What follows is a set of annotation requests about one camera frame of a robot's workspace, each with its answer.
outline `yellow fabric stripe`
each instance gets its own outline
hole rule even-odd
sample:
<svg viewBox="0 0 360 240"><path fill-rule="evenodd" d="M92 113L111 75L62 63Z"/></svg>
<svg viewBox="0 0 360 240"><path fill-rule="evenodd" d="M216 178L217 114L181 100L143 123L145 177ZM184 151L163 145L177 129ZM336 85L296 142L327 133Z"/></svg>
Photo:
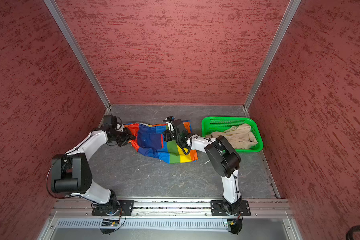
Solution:
<svg viewBox="0 0 360 240"><path fill-rule="evenodd" d="M180 162L192 162L191 154L185 155L178 145L177 145L177 150L179 151L180 154Z"/></svg>

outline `cable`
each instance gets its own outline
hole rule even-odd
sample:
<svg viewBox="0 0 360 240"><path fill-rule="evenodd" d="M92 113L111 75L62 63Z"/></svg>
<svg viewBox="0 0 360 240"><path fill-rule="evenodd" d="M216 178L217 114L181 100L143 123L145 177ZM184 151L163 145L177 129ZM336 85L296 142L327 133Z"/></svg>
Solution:
<svg viewBox="0 0 360 240"><path fill-rule="evenodd" d="M194 137L194 138L196 138L196 139L197 139L197 138L202 138L202 139L208 140L208 141L210 141L211 143L213 143L210 138L200 137L200 136L197 136L197 137Z"/></svg>
<svg viewBox="0 0 360 240"><path fill-rule="evenodd" d="M123 126L123 121L121 120L121 118L119 118L119 117L117 117L117 118L120 120L120 127L117 128L116 130L120 130L120 128Z"/></svg>
<svg viewBox="0 0 360 240"><path fill-rule="evenodd" d="M112 115L112 109L111 109L110 107L106 107L106 109L104 110L103 115L105 115L107 109L109 109L109 112L110 112L110 114Z"/></svg>
<svg viewBox="0 0 360 240"><path fill-rule="evenodd" d="M240 216L241 216L241 211L239 210L239 216L235 219L235 221L233 222L233 224L236 223L236 221L240 218Z"/></svg>
<svg viewBox="0 0 360 240"><path fill-rule="evenodd" d="M92 201L92 200L89 200L89 199L87 199L87 198L85 198L85 197L83 197L83 196L81 196L81 195L68 196L68 197L57 197L57 196L54 196L54 195L49 191L49 189L48 189L48 177L49 177L49 173L51 172L53 166L55 165L55 163L57 163L58 160L61 160L61 159L56 159L56 160L53 162L51 168L48 170L47 177L45 178L45 187L46 187L46 189L47 189L48 194L49 194L51 197L56 198L56 199L67 199L67 198L71 198L71 197L81 197L81 198L83 198L83 199L85 199L85 200L91 201L92 203L96 203L96 202L94 202L94 201Z"/></svg>
<svg viewBox="0 0 360 240"><path fill-rule="evenodd" d="M353 239L354 232L360 232L360 225L353 226L349 229L349 231L346 234L346 240L354 240Z"/></svg>
<svg viewBox="0 0 360 240"><path fill-rule="evenodd" d="M65 154L70 154L71 152L74 152L74 151L77 151L86 141L88 141L91 137L93 137L93 132L91 132L91 135L84 141L82 142L82 144L80 144L79 146L75 147L74 150L70 151L70 152L67 152Z"/></svg>
<svg viewBox="0 0 360 240"><path fill-rule="evenodd" d="M116 143L116 144L114 144L114 145L110 145L110 144L108 144L108 143L106 142L106 145L108 145L108 146L116 146L116 145L117 145L117 143Z"/></svg>
<svg viewBox="0 0 360 240"><path fill-rule="evenodd" d="M127 220L127 212L124 211L124 213L125 213L125 218L124 218L123 224L120 225L120 227L119 227L118 229L116 229L114 232L116 232L117 230L119 230L119 229L124 225L125 221Z"/></svg>
<svg viewBox="0 0 360 240"><path fill-rule="evenodd" d="M177 131L177 127L175 126L175 124L173 123L173 121L171 121L171 120L164 120L163 122L169 122L171 125L172 125L172 127L173 127L173 129L175 130L175 142L177 143L177 145L181 148L181 150L183 151L183 153L185 154L185 155L188 155L190 152L191 152L191 148L192 148L192 138L190 138L189 139L189 148L188 148L188 151L186 152L185 151L185 149L182 147L182 144L181 144L181 142L179 141L179 133L178 133L178 131Z"/></svg>
<svg viewBox="0 0 360 240"><path fill-rule="evenodd" d="M236 197L237 197L237 200L239 200L239 195L238 195L239 191L237 190L237 182L236 182L237 177L233 174L233 172L232 172L232 175L233 175L233 178L235 179Z"/></svg>

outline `black hose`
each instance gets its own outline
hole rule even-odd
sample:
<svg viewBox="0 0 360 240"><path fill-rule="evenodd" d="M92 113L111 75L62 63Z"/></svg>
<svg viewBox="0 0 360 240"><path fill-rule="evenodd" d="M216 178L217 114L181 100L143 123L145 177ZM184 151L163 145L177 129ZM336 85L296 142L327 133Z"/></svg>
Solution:
<svg viewBox="0 0 360 240"><path fill-rule="evenodd" d="M349 229L349 231L346 234L346 240L354 240L353 239L354 232L360 232L360 225L353 226Z"/></svg>
<svg viewBox="0 0 360 240"><path fill-rule="evenodd" d="M171 120L164 120L163 122L169 122L172 126L173 129L175 130L175 142L177 143L177 145L181 148L181 150L183 151L183 153L187 156L189 155L189 153L191 152L191 147L192 147L192 138L189 139L189 148L188 151L186 152L185 149L182 147L182 144L179 140L179 133L177 131L177 127L175 126L175 124L173 123L173 121Z"/></svg>

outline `green plastic basket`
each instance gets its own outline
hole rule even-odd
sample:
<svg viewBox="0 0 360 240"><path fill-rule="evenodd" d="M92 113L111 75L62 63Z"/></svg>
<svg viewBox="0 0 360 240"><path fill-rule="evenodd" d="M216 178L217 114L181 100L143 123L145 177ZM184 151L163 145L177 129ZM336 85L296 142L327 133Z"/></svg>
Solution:
<svg viewBox="0 0 360 240"><path fill-rule="evenodd" d="M259 129L256 123L250 118L238 117L206 117L202 120L202 135L210 135L212 132L224 132L232 126L240 126L247 123L251 126L251 132L256 137L257 144L250 149L236 149L237 152L260 152L263 149Z"/></svg>

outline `colorful fabric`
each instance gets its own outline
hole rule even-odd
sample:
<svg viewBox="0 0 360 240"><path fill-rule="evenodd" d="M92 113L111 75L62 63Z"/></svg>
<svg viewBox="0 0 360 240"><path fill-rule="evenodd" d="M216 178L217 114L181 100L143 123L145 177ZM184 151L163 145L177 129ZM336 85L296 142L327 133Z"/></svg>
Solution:
<svg viewBox="0 0 360 240"><path fill-rule="evenodd" d="M191 132L189 121L184 121L184 126ZM168 129L167 124L149 125L145 123L129 123L128 127L136 139L131 141L132 146L144 156L158 158L166 163L192 162L197 160L196 150L191 150L185 155L176 141L164 141L163 132Z"/></svg>

